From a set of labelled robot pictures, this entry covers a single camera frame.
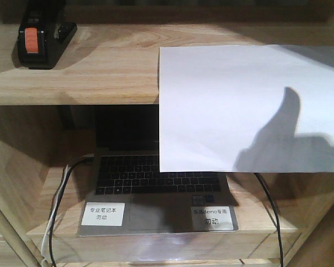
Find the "cabinet side panel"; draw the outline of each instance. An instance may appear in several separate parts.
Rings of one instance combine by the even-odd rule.
[[[55,107],[0,106],[0,209],[21,237],[60,133]]]

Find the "wood grain surface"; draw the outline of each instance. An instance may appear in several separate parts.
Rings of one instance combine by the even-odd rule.
[[[158,103],[164,46],[334,45],[333,28],[303,7],[71,7],[67,18],[78,31],[53,70],[20,67],[18,25],[0,26],[0,105]]]

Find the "laptop keyboard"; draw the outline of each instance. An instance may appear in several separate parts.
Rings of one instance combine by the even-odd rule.
[[[96,195],[220,191],[215,172],[159,172],[158,155],[104,156]]]

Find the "laptop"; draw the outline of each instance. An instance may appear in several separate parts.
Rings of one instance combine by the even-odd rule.
[[[159,172],[158,105],[94,113],[97,149],[79,236],[238,229],[225,174]]]

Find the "label sticker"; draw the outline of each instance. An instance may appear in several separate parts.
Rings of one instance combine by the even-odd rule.
[[[125,203],[87,202],[82,225],[121,226]]]
[[[234,230],[228,206],[191,207],[190,209],[194,230]]]

